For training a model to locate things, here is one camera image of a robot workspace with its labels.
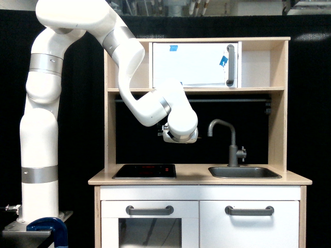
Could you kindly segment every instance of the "hanging rod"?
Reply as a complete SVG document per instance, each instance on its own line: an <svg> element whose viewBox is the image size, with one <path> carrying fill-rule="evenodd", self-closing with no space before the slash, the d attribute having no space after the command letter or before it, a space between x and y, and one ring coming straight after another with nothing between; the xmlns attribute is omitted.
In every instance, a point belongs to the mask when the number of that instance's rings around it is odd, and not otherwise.
<svg viewBox="0 0 331 248"><path fill-rule="evenodd" d="M188 99L189 102L271 102L271 99Z"/></svg>

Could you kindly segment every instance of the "oven window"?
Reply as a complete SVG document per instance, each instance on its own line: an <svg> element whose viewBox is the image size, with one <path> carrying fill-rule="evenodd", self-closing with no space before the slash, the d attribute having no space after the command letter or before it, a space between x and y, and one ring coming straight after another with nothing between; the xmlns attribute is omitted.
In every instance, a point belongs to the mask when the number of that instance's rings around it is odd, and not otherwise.
<svg viewBox="0 0 331 248"><path fill-rule="evenodd" d="M119 248L180 248L182 220L171 218L118 219Z"/></svg>

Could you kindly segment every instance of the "oven door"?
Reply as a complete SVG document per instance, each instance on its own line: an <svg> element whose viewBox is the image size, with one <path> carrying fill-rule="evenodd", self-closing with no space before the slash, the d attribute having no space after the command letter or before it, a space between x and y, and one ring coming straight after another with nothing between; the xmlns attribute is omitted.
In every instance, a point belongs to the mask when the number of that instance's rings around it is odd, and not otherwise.
<svg viewBox="0 0 331 248"><path fill-rule="evenodd" d="M198 248L198 201L101 202L102 248Z"/></svg>

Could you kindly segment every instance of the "blue clamp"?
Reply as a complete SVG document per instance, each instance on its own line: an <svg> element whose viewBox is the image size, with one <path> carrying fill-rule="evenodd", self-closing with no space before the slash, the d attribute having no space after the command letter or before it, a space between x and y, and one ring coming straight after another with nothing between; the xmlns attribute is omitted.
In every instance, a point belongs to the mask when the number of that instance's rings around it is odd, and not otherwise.
<svg viewBox="0 0 331 248"><path fill-rule="evenodd" d="M68 230L63 221L55 217L35 220L27 225L27 231L52 230L55 248L68 248Z"/></svg>

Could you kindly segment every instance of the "wooden shelf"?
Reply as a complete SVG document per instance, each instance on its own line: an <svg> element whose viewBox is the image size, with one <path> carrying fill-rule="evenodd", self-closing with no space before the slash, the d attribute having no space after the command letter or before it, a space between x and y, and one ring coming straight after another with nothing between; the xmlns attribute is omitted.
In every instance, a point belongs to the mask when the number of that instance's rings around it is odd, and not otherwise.
<svg viewBox="0 0 331 248"><path fill-rule="evenodd" d="M187 95L269 95L271 114L268 123L268 165L287 171L287 102L289 37L139 39L145 57L134 74L131 92L143 95L153 88L153 43L238 42L242 68L238 88L185 88ZM105 172L116 165L116 104L119 95L118 67L104 54L105 81Z"/></svg>
<svg viewBox="0 0 331 248"><path fill-rule="evenodd" d="M152 89L150 88L132 88L131 92L145 93ZM285 87L247 87L247 88L185 88L187 94L272 94L274 92L282 92ZM108 88L108 92L119 93L118 88Z"/></svg>

